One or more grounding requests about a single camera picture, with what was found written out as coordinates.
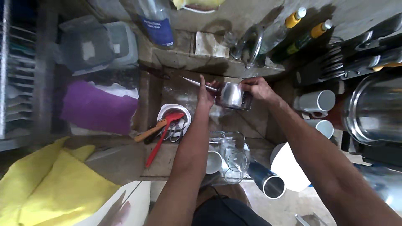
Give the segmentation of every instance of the red spoon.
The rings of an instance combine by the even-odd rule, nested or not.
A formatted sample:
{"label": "red spoon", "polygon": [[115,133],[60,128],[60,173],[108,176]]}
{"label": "red spoon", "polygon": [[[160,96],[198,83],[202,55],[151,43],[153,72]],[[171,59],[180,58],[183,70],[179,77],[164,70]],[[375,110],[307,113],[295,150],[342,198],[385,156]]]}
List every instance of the red spoon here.
{"label": "red spoon", "polygon": [[165,129],[163,130],[163,133],[160,136],[158,144],[154,147],[154,149],[152,150],[150,156],[148,157],[147,163],[145,164],[145,167],[148,168],[151,165],[151,163],[154,160],[156,154],[158,153],[158,150],[159,150],[160,146],[162,145],[163,138],[165,137],[166,132],[169,130],[170,123],[172,121],[174,121],[174,120],[178,120],[178,119],[182,118],[183,116],[184,116],[184,113],[180,113],[180,112],[172,112],[172,113],[170,113],[170,114],[165,116],[165,119],[167,121]]}

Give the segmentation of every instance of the blue label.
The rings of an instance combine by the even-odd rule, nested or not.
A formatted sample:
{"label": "blue label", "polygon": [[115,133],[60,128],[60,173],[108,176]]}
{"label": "blue label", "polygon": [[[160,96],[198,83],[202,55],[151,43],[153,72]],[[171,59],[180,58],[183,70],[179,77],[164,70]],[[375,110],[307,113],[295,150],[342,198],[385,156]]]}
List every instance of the blue label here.
{"label": "blue label", "polygon": [[158,45],[171,46],[173,45],[173,34],[170,27],[169,19],[162,21],[149,20],[140,16],[142,24],[147,28],[151,40]]}

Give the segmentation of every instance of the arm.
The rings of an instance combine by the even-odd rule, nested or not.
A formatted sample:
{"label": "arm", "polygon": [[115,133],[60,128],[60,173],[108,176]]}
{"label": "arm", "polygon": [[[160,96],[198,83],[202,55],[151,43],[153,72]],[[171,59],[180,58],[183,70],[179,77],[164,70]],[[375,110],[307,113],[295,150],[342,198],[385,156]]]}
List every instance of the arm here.
{"label": "arm", "polygon": [[338,225],[402,225],[337,146],[300,118],[262,77],[241,84],[267,102],[295,159]]}
{"label": "arm", "polygon": [[213,105],[213,98],[204,87],[204,78],[200,77],[194,120],[177,148],[172,172],[148,217],[147,226],[191,225],[198,190],[207,168],[208,113]]}

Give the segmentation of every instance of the white cup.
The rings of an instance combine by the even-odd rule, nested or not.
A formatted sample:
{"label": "white cup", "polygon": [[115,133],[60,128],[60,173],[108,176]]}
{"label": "white cup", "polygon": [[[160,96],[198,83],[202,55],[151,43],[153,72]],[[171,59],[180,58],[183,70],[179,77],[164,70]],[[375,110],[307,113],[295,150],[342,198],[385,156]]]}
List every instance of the white cup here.
{"label": "white cup", "polygon": [[296,97],[293,108],[299,111],[305,111],[315,118],[324,118],[328,111],[335,105],[335,94],[330,90],[306,93],[301,97]]}
{"label": "white cup", "polygon": [[322,119],[305,119],[304,120],[311,127],[314,127],[316,130],[320,131],[324,136],[328,139],[332,137],[334,134],[334,126],[328,120]]}
{"label": "white cup", "polygon": [[222,157],[216,151],[208,152],[208,160],[207,160],[207,174],[213,174],[218,172],[218,170],[222,167]]}

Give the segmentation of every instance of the person's left hand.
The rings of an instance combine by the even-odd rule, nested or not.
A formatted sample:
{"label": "person's left hand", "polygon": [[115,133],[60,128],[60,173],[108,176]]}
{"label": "person's left hand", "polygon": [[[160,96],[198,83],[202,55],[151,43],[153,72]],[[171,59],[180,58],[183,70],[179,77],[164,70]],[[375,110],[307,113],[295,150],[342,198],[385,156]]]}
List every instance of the person's left hand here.
{"label": "person's left hand", "polygon": [[198,104],[197,107],[203,108],[203,109],[208,109],[210,110],[213,103],[214,103],[214,97],[210,92],[207,91],[207,88],[205,88],[205,79],[204,76],[200,75],[200,90],[198,93]]}

